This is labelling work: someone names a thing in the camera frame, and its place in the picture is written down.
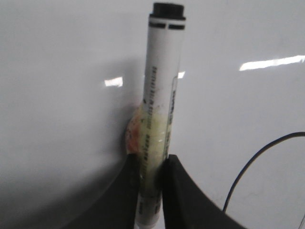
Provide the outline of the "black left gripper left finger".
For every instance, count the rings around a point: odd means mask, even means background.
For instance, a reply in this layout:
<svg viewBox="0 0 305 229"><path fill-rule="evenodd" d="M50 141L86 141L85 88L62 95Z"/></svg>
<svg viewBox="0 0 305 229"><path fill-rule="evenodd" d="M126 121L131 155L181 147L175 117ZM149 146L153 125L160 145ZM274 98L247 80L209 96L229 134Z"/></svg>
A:
<svg viewBox="0 0 305 229"><path fill-rule="evenodd" d="M132 229L139 189L137 155L129 154L110 172L71 196L30 215L32 229Z"/></svg>

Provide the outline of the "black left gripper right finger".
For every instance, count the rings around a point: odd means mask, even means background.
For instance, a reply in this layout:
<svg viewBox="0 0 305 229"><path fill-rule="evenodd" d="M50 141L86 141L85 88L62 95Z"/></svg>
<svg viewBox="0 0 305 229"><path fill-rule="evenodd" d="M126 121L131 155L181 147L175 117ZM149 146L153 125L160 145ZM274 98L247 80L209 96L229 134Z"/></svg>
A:
<svg viewBox="0 0 305 229"><path fill-rule="evenodd" d="M194 183L178 156L163 166L163 213L167 229L243 229Z"/></svg>

